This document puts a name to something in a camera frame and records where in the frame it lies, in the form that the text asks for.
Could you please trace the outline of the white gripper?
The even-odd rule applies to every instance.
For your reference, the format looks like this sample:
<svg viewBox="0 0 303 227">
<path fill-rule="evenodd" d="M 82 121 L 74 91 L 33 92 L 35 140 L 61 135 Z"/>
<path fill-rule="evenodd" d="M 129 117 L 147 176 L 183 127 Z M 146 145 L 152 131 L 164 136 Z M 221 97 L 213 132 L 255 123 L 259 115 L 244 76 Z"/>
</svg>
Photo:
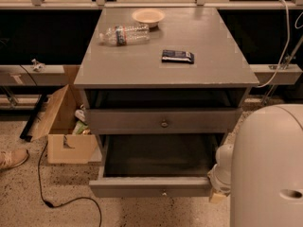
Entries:
<svg viewBox="0 0 303 227">
<path fill-rule="evenodd" d="M 219 203 L 227 198 L 231 191 L 231 168 L 215 164 L 207 173 L 212 185 L 209 202 Z"/>
</svg>

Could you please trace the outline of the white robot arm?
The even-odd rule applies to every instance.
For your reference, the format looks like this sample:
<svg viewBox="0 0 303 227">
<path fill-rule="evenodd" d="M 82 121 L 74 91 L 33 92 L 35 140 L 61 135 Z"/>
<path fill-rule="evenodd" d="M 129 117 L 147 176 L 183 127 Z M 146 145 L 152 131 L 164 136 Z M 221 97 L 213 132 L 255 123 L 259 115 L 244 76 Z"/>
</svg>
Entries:
<svg viewBox="0 0 303 227">
<path fill-rule="evenodd" d="M 303 227 L 303 105 L 251 113 L 208 177 L 211 201 L 230 197 L 230 227 Z"/>
</svg>

